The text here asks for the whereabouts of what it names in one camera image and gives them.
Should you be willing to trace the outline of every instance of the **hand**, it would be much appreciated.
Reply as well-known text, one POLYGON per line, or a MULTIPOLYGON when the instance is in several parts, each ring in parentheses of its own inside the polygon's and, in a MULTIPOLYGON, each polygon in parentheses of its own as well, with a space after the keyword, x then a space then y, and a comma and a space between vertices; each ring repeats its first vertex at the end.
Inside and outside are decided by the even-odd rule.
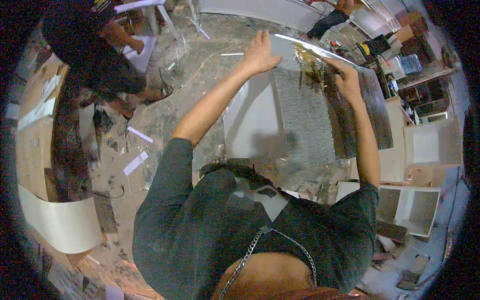
POLYGON ((338 91, 348 100, 352 107, 355 109, 359 105, 365 105, 360 94, 357 70, 341 60, 331 58, 323 58, 323 60, 337 70, 337 73, 334 73, 334 77, 338 91))
POLYGON ((252 43, 244 52, 242 65, 251 76, 271 70, 282 60, 280 55, 272 56, 268 30, 257 31, 252 43))
POLYGON ((143 41, 138 39, 132 38, 130 43, 128 43, 128 46, 130 46, 130 48, 132 48, 133 50, 136 50, 138 54, 142 53, 142 51, 144 50, 143 41))

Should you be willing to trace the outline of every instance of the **silver chain necklace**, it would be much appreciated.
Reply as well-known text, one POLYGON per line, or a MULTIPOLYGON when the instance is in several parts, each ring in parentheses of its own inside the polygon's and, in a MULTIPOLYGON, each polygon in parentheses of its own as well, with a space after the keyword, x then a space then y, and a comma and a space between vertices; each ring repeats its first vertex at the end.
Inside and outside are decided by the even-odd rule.
POLYGON ((292 239, 291 237, 281 233, 280 231, 276 230, 276 229, 273 229, 273 228, 269 228, 267 227, 266 225, 265 226, 262 226, 258 229, 257 233, 255 234, 255 237, 253 238, 252 242, 250 243, 250 246, 248 246, 248 250, 247 250, 247 253, 245 253, 245 256, 242 258, 242 260, 240 261, 238 267, 235 269, 235 271, 233 272, 232 276, 230 277, 230 279, 227 281, 227 283, 225 284, 225 286, 223 287, 223 290, 222 292, 220 293, 220 296, 218 296, 218 300, 222 300, 223 297, 225 296, 225 293, 227 292, 228 288, 230 287, 230 285, 233 283, 233 281, 235 280, 235 278, 238 276, 238 274, 240 273, 240 271, 243 269, 243 267, 245 266, 245 263, 247 262, 247 260, 250 258, 250 256, 252 255, 252 252, 253 252, 253 249, 255 249, 255 246, 257 245, 257 242, 258 242, 258 239, 260 238, 260 236, 262 234, 267 234, 269 233, 270 231, 274 231, 278 234, 280 234, 281 236, 283 236, 284 238, 288 239, 289 241, 291 241, 292 243, 294 243, 295 245, 297 245, 302 251, 303 253, 305 253, 305 255, 307 256, 308 258, 308 261, 310 262, 310 265, 312 267, 312 273, 313 273, 313 283, 312 285, 314 287, 317 286, 317 269, 315 268, 315 263, 313 262, 313 258, 310 256, 310 254, 308 253, 308 251, 302 246, 300 245, 296 240, 292 239))

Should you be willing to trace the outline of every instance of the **person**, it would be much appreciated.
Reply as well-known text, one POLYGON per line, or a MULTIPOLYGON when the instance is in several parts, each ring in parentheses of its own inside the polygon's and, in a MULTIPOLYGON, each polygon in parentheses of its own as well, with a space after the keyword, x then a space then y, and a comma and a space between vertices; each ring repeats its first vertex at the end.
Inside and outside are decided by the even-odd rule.
POLYGON ((358 191, 326 208, 228 163, 203 167, 192 187, 193 148, 242 85, 279 64, 271 51, 268 31, 257 32, 243 61, 183 116, 136 213, 135 264, 166 299, 342 299, 372 259, 380 158, 357 72, 339 60, 324 59, 355 112, 358 191))
POLYGON ((47 9, 42 35, 52 51, 70 66, 69 75, 78 87, 93 89, 103 100, 126 118, 133 106, 120 100, 118 93, 132 96, 136 104, 154 102, 166 95, 146 88, 145 75, 116 52, 112 45, 129 45, 138 54, 144 43, 127 34, 112 21, 111 0, 53 0, 47 9))
POLYGON ((313 28, 303 34, 304 38, 317 38, 321 39, 324 33, 331 27, 342 24, 350 17, 350 14, 354 9, 358 9, 363 6, 361 0, 338 0, 337 4, 330 2, 329 0, 311 0, 307 4, 312 4, 312 2, 327 2, 335 9, 325 18, 318 20, 313 28))

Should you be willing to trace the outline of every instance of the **white plastic chair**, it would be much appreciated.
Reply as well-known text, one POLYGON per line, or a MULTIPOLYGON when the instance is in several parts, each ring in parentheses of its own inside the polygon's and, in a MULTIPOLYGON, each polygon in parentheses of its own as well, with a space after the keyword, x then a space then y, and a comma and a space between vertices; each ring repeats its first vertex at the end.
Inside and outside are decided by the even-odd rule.
POLYGON ((165 0, 141 0, 137 2, 115 6, 115 11, 117 13, 121 13, 121 12, 126 12, 126 11, 137 9, 137 8, 142 9, 142 13, 144 14, 144 16, 148 14, 148 22, 152 28, 153 34, 156 36, 158 35, 158 23, 155 17, 155 5, 156 5, 158 10, 162 14, 163 19, 165 20, 165 22, 167 22, 167 25, 169 26, 173 35, 175 36, 177 41, 180 41, 181 36, 178 33, 177 29, 175 28, 175 25, 173 25, 172 20, 168 16, 167 11, 165 10, 165 7, 163 7, 164 3, 165 3, 165 0))

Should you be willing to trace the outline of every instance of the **dark green shirt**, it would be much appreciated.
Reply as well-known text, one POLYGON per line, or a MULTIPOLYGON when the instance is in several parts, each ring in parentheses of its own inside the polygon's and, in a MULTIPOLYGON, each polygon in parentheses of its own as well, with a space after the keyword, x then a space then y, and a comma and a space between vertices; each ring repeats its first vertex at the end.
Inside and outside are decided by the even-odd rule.
MULTIPOLYGON (((331 207, 290 196, 272 222, 261 203, 228 202, 235 174, 220 169, 192 188, 192 144, 171 140, 134 225, 133 257, 145 281, 166 299, 209 299, 226 269, 242 258, 263 225, 300 243, 312 256, 318 286, 348 293, 372 259, 378 190, 371 184, 331 207)), ((253 251, 280 252, 310 263, 279 234, 262 235, 253 251)))

